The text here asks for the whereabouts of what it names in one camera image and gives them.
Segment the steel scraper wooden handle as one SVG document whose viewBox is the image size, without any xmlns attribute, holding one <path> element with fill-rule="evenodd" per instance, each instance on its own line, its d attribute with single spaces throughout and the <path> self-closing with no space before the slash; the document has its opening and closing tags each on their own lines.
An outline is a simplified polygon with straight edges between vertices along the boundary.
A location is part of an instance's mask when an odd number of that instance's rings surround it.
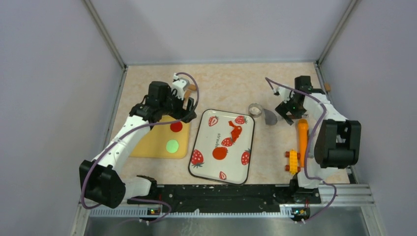
<svg viewBox="0 0 417 236">
<path fill-rule="evenodd" d="M 303 114 L 300 117 L 297 117 L 289 111 L 280 111 L 276 114 L 271 110 L 262 109 L 262 112 L 266 125 L 276 125 L 280 120 L 285 121 L 288 125 L 293 125 L 295 123 L 294 120 L 308 118 L 308 114 Z"/>
</svg>

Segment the wooden pastry roller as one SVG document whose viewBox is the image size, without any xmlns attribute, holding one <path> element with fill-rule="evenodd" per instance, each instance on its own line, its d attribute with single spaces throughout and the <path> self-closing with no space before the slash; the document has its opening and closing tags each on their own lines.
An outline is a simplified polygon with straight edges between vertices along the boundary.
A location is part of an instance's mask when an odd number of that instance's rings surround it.
<svg viewBox="0 0 417 236">
<path fill-rule="evenodd" d="M 191 95 L 196 93 L 196 86 L 194 84 L 190 84 L 184 92 L 184 102 L 183 102 L 183 108 L 186 109 L 188 105 L 188 100 L 191 97 Z"/>
</svg>

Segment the yellow plastic tray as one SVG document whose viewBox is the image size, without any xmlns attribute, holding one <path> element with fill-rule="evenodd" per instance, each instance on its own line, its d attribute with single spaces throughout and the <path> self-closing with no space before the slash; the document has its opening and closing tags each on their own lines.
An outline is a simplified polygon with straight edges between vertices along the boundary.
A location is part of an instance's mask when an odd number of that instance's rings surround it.
<svg viewBox="0 0 417 236">
<path fill-rule="evenodd" d="M 170 124 L 175 119 L 170 116 L 163 116 L 160 122 L 169 122 L 165 125 L 154 126 L 134 147 L 130 157 L 134 158 L 168 158 L 182 159 L 186 156 L 188 150 L 188 141 L 190 134 L 190 124 L 184 123 L 183 129 L 174 133 L 170 130 Z M 176 153 L 166 151 L 166 143 L 169 140 L 177 140 L 179 149 Z"/>
</svg>

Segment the orange dough scrap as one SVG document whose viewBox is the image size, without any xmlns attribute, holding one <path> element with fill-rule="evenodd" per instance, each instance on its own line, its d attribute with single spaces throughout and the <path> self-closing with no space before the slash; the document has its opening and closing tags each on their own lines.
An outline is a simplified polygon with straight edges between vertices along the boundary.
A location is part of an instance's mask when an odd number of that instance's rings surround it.
<svg viewBox="0 0 417 236">
<path fill-rule="evenodd" d="M 232 142 L 235 143 L 242 132 L 242 127 L 239 125 L 235 125 L 232 121 L 228 121 L 228 123 L 233 128 L 231 131 L 231 139 Z"/>
</svg>

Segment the orange dough disc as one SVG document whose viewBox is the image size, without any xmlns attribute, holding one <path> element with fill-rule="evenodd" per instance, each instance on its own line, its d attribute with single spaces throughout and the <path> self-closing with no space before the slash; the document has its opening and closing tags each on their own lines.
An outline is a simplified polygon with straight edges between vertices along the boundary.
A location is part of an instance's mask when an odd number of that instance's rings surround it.
<svg viewBox="0 0 417 236">
<path fill-rule="evenodd" d="M 228 149 L 226 147 L 216 147 L 212 151 L 212 156 L 216 160 L 223 160 L 228 154 Z"/>
</svg>

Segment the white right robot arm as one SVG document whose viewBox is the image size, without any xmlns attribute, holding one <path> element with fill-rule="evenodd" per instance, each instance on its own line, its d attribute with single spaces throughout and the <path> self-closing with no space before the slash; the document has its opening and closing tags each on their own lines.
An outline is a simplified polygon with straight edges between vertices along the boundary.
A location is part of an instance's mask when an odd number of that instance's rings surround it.
<svg viewBox="0 0 417 236">
<path fill-rule="evenodd" d="M 310 76 L 296 77 L 294 88 L 277 85 L 272 90 L 282 98 L 275 111 L 289 125 L 304 115 L 316 122 L 309 126 L 306 150 L 301 154 L 304 166 L 294 175 L 298 183 L 288 189 L 289 198 L 301 203 L 308 197 L 308 189 L 358 162 L 361 124 L 340 114 L 326 93 L 312 86 Z"/>
</svg>

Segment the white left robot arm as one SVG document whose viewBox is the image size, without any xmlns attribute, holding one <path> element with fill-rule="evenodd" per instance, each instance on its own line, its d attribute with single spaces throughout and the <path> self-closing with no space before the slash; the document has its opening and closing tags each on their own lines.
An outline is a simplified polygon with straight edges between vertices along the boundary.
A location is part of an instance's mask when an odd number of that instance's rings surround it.
<svg viewBox="0 0 417 236">
<path fill-rule="evenodd" d="M 185 78 L 174 79 L 172 84 L 153 81 L 141 103 L 130 110 L 126 121 L 111 142 L 91 161 L 84 160 L 79 166 L 81 202 L 92 200 L 98 206 L 118 207 L 121 202 L 139 196 L 145 203 L 157 199 L 158 191 L 146 177 L 123 181 L 119 174 L 137 143 L 155 126 L 168 125 L 164 116 L 173 123 L 191 122 L 196 118 L 196 104 L 189 98 L 184 104 L 190 82 Z"/>
</svg>

